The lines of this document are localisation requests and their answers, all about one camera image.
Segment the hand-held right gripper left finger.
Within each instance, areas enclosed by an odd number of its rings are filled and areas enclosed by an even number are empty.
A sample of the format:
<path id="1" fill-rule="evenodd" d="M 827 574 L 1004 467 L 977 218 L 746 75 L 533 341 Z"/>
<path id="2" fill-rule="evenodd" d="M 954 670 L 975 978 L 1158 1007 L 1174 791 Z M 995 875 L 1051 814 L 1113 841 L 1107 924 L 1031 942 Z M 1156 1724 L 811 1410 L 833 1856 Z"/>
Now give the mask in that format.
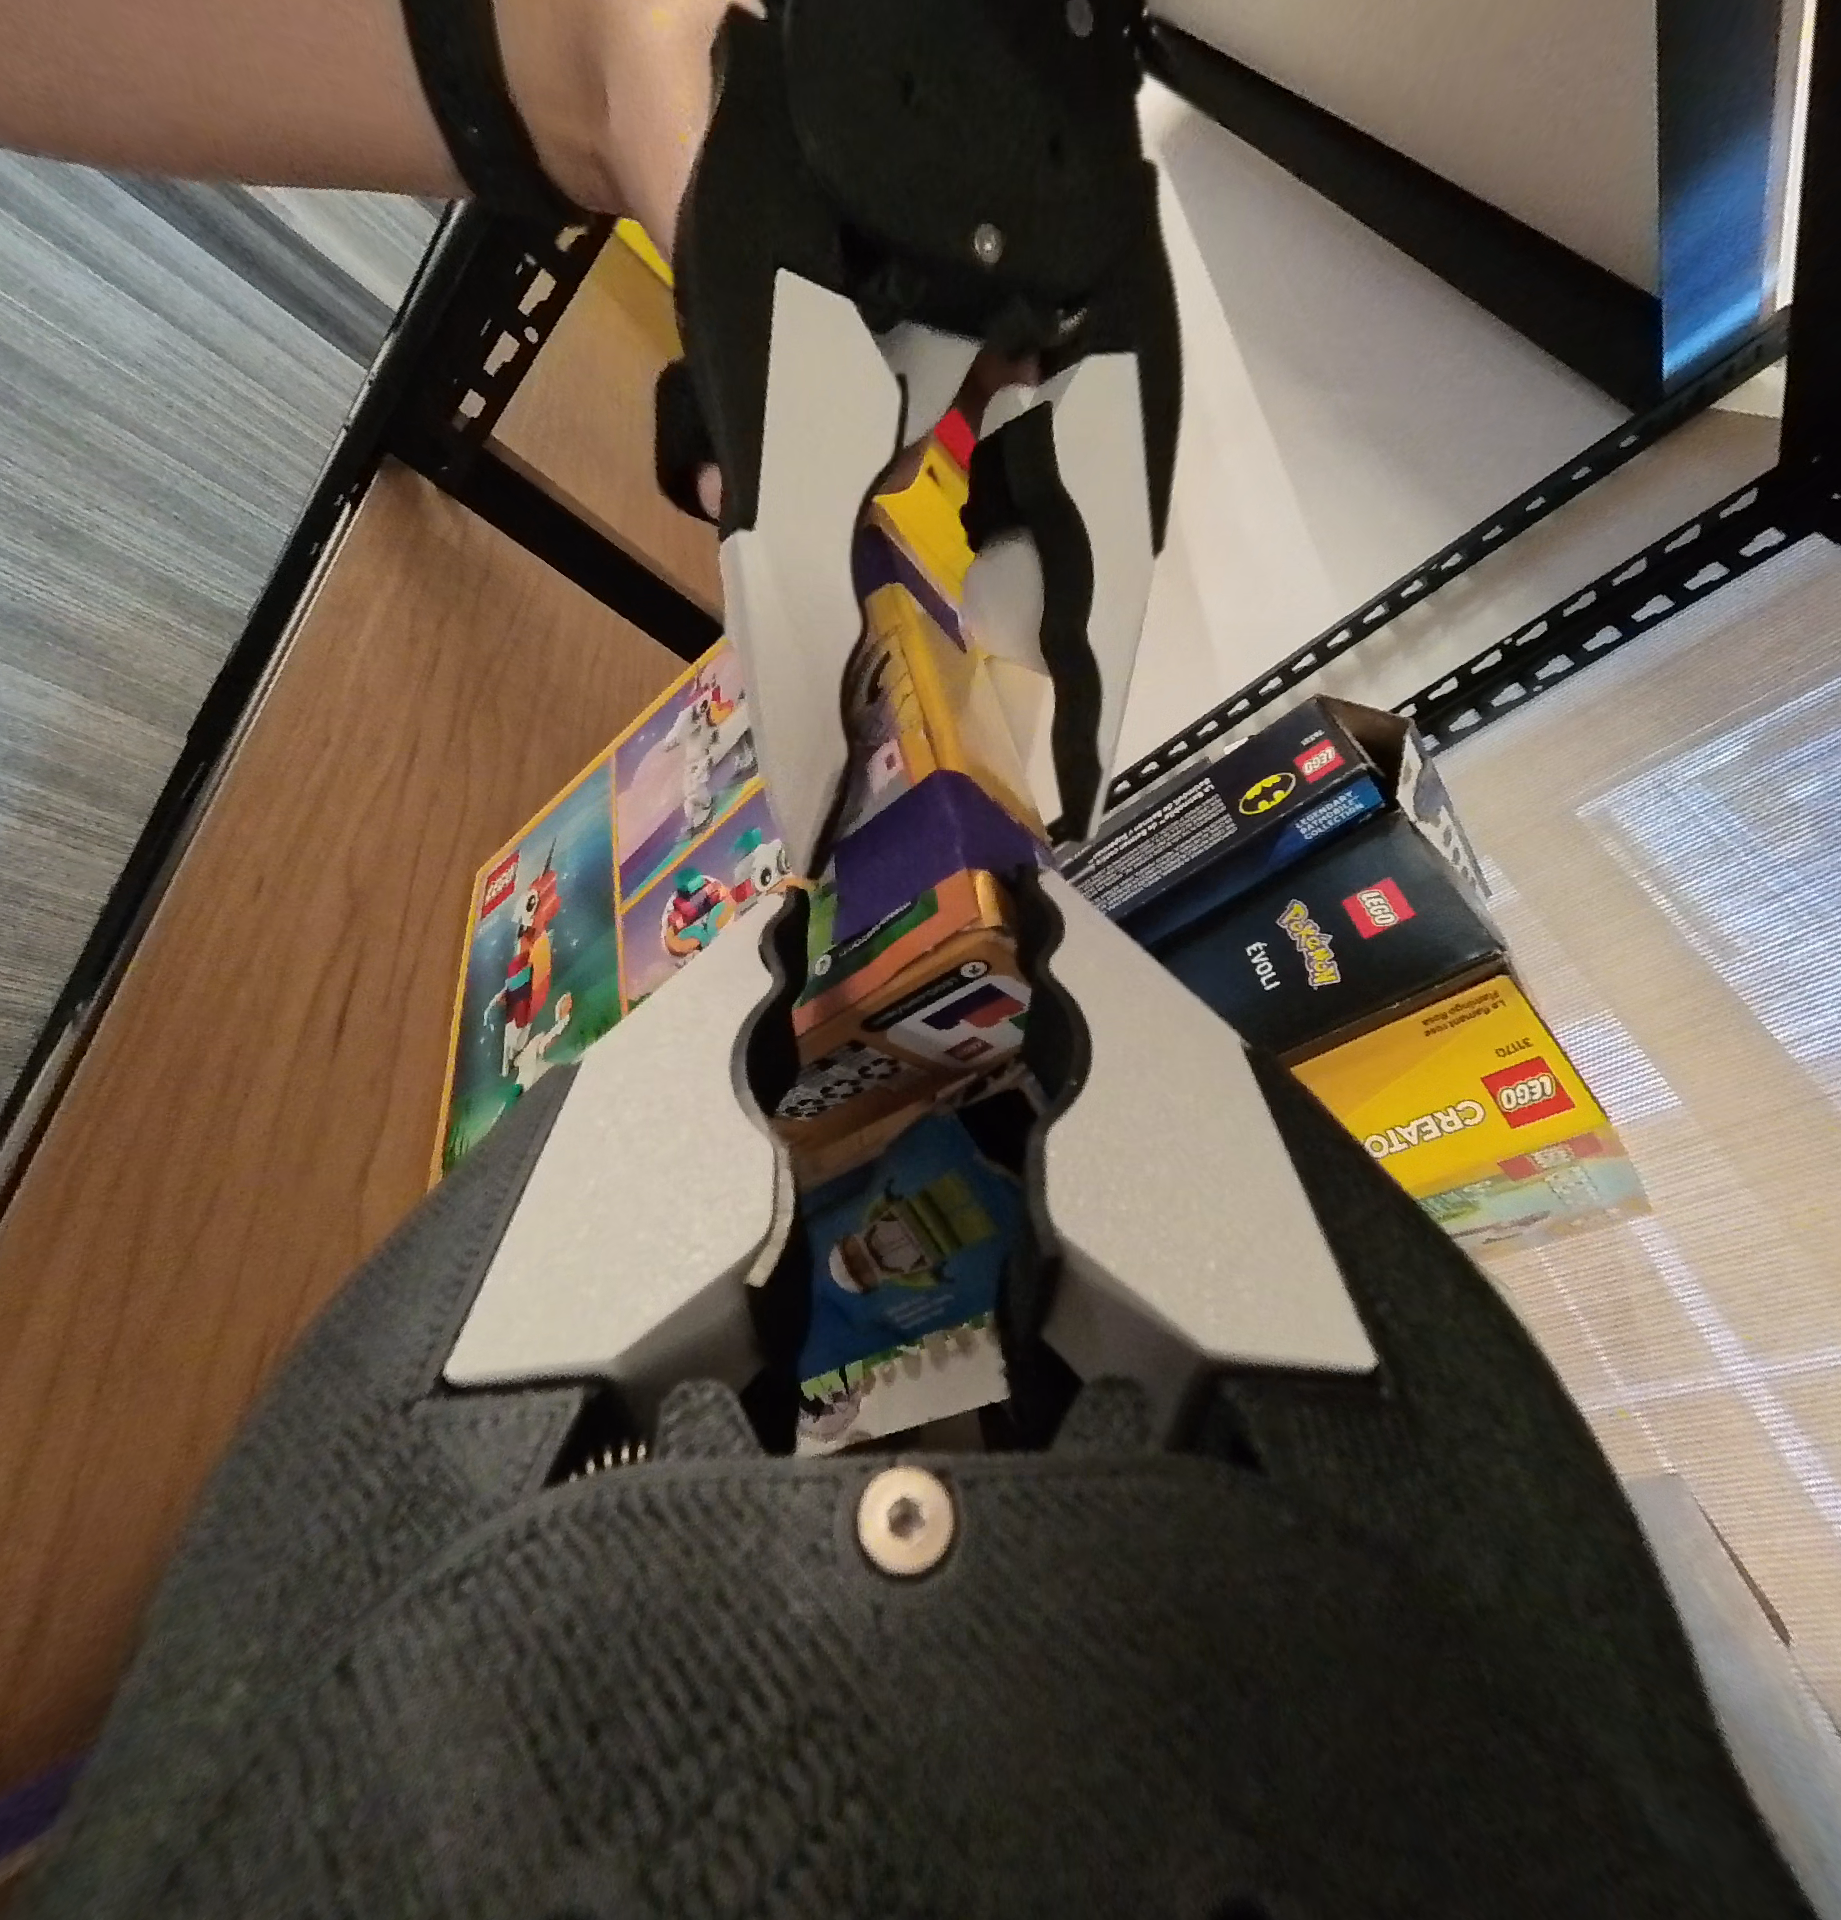
<path id="1" fill-rule="evenodd" d="M 809 903 L 760 897 L 581 1056 L 500 1224 L 448 1385 L 748 1385 L 796 1193 Z"/>

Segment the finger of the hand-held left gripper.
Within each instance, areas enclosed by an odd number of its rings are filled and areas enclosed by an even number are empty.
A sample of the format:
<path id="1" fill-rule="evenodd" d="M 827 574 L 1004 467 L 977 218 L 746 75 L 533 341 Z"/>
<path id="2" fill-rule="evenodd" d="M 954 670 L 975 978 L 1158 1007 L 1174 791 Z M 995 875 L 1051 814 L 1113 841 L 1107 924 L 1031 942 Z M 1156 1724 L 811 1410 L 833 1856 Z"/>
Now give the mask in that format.
<path id="1" fill-rule="evenodd" d="M 964 621 L 1051 684 L 1051 834 L 1102 819 L 1172 511 L 1172 317 L 1132 335 L 999 388 L 968 471 Z"/>
<path id="2" fill-rule="evenodd" d="M 863 615 L 858 520 L 907 444 L 907 364 L 845 294 L 773 279 L 753 521 L 722 541 L 726 632 L 773 827 L 820 856 L 845 792 L 840 693 Z"/>

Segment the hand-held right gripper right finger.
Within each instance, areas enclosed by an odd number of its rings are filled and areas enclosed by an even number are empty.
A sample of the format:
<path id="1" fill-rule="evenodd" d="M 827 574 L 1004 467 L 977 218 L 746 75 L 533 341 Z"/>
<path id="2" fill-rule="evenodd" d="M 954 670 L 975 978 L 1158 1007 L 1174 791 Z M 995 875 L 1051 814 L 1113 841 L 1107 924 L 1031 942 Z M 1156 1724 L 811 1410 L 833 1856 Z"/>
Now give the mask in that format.
<path id="1" fill-rule="evenodd" d="M 1373 1372 L 1241 1034 L 1080 892 L 1040 895 L 1035 1009 L 1073 1047 L 1035 1148 L 1042 1340 L 1085 1381 Z"/>

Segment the yellow purple toy box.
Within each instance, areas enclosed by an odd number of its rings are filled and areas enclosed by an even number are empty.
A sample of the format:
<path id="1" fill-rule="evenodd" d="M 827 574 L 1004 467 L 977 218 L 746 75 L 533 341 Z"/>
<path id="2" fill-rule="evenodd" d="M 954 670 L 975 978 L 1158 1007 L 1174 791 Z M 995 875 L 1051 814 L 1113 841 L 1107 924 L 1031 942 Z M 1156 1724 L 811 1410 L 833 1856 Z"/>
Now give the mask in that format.
<path id="1" fill-rule="evenodd" d="M 959 612 L 972 453 L 964 413 L 948 409 L 854 541 L 845 801 L 811 881 L 800 1063 L 773 1114 L 809 1249 L 802 1455 L 1006 1392 L 995 1291 L 1022 1204 L 961 1110 L 995 1101 L 990 1130 L 1031 1114 L 1006 879 L 1042 854 L 1044 827 L 999 664 Z"/>

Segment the black metal rack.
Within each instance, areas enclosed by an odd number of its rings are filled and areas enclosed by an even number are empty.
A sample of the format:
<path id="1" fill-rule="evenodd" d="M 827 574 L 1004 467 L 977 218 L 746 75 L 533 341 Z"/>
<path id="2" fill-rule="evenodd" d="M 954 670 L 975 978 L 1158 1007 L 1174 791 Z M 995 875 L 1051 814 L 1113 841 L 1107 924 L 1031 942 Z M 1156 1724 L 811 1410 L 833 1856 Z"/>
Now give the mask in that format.
<path id="1" fill-rule="evenodd" d="M 1192 185 L 1252 151 L 1629 408 L 1692 379 L 1794 263 L 1799 3 L 1154 3 L 1149 124 Z M 179 213 L 301 185 L 117 173 Z"/>

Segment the person's left forearm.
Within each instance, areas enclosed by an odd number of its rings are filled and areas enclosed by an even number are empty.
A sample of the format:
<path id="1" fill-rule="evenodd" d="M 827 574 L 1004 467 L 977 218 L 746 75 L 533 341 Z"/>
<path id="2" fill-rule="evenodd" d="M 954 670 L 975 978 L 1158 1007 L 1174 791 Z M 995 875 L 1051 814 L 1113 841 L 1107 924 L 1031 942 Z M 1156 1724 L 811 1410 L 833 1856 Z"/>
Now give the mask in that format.
<path id="1" fill-rule="evenodd" d="M 392 1 L 0 1 L 0 148 L 459 196 Z"/>

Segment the person's left hand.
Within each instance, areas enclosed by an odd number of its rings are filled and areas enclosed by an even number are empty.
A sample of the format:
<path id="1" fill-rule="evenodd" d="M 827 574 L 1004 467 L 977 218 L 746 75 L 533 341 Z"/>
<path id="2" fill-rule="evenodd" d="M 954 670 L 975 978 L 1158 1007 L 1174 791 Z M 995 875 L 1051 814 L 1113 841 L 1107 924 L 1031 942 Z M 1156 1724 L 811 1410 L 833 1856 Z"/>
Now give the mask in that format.
<path id="1" fill-rule="evenodd" d="M 664 260 L 715 102 L 715 1 L 515 5 L 502 59 L 538 157 L 569 200 L 630 216 Z"/>

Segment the dark blue toy box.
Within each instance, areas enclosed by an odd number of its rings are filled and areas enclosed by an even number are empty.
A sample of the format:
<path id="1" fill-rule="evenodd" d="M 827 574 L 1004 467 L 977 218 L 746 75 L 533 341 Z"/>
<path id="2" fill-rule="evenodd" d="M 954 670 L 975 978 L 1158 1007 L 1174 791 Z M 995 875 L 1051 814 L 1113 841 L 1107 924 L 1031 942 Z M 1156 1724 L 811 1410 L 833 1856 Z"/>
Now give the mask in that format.
<path id="1" fill-rule="evenodd" d="M 1152 944 L 1241 1040 L 1302 1060 L 1508 971 L 1467 852 L 1389 812 Z"/>

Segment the black toy box yellow emblem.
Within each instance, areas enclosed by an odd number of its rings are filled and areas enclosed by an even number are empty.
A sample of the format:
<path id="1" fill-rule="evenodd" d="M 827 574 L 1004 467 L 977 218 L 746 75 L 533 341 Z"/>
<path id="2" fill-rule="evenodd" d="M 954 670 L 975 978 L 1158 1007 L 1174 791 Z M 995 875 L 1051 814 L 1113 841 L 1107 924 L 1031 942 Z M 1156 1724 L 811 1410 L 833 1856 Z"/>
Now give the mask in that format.
<path id="1" fill-rule="evenodd" d="M 1136 794 L 1060 872 L 1129 933 L 1158 939 L 1385 812 L 1465 879 L 1481 877 L 1412 718 L 1320 695 Z"/>

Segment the large yellow animal toy box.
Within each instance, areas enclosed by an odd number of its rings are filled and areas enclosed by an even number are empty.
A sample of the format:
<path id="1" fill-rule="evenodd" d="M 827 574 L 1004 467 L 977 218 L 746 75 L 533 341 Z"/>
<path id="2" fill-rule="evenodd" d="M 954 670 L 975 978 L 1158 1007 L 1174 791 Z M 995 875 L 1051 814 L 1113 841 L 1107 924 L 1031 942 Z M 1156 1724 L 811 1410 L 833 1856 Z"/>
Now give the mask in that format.
<path id="1" fill-rule="evenodd" d="M 428 1179 L 795 879 L 717 639 L 477 870 Z"/>

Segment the black wristband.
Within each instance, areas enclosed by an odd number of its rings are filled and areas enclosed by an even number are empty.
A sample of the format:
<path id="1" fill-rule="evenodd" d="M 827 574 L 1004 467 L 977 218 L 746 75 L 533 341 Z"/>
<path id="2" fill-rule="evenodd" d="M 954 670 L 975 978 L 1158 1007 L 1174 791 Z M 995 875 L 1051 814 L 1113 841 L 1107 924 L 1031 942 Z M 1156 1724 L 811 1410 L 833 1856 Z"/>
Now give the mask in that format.
<path id="1" fill-rule="evenodd" d="M 403 1 L 415 77 L 466 193 L 531 227 L 583 213 L 545 171 L 513 97 L 491 1 Z"/>

